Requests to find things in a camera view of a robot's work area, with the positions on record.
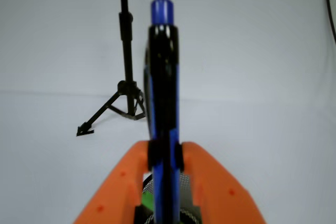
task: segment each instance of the blue pen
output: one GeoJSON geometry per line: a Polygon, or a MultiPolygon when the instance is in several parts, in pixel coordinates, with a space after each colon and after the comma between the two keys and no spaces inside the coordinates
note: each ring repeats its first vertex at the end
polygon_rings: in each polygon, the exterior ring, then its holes
{"type": "Polygon", "coordinates": [[[150,137],[160,141],[161,147],[152,168],[154,221],[177,224],[180,221],[180,170],[175,155],[179,142],[178,31],[170,0],[154,0],[151,9],[144,84],[150,137]]]}

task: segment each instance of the tripod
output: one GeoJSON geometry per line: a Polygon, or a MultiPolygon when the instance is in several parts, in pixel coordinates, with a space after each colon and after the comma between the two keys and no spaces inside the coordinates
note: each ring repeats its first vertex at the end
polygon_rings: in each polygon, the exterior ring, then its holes
{"type": "Polygon", "coordinates": [[[133,68],[132,68],[132,21],[133,16],[128,10],[128,0],[121,0],[121,12],[119,13],[120,23],[120,35],[122,40],[123,54],[124,54],[124,66],[125,66],[125,80],[118,83],[117,92],[85,123],[83,123],[77,129],[77,136],[91,134],[95,132],[90,130],[92,124],[97,120],[105,110],[110,109],[115,113],[132,120],[138,120],[145,117],[145,109],[143,105],[143,93],[137,87],[136,82],[133,80],[133,68]],[[127,96],[128,113],[125,113],[112,104],[118,99],[118,97],[127,96]],[[142,112],[136,115],[136,109],[140,106],[142,112]]]}

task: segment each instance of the metal mesh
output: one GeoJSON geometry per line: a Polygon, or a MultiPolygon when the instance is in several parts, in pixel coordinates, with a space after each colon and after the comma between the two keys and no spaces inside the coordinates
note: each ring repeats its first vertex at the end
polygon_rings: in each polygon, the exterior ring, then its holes
{"type": "MultiPolygon", "coordinates": [[[[153,193],[153,180],[150,179],[147,184],[144,185],[143,191],[153,193]]],[[[192,201],[192,194],[190,188],[190,179],[188,175],[180,174],[180,199],[181,199],[181,220],[184,218],[185,224],[202,224],[201,212],[199,207],[195,207],[192,201]]],[[[154,223],[154,216],[148,217],[145,224],[154,223]]]]}

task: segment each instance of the white wall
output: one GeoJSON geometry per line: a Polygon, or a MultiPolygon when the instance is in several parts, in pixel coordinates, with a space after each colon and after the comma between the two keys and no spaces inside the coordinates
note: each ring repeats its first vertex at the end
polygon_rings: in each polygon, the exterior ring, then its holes
{"type": "MultiPolygon", "coordinates": [[[[129,0],[141,87],[150,1],[129,0]]],[[[183,98],[335,104],[325,0],[173,2],[183,98]]],[[[120,0],[0,0],[0,90],[113,94],[119,11],[120,0]]]]}

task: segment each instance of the orange plastic bracket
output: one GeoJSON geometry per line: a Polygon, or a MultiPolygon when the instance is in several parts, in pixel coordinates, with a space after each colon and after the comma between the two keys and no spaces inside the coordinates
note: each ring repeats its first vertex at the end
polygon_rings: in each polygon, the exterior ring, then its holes
{"type": "Polygon", "coordinates": [[[265,223],[248,191],[207,151],[190,142],[183,143],[182,150],[203,224],[265,223]]]}
{"type": "Polygon", "coordinates": [[[123,156],[78,216],[75,224],[133,224],[134,209],[141,204],[148,141],[137,142],[123,156]]]}

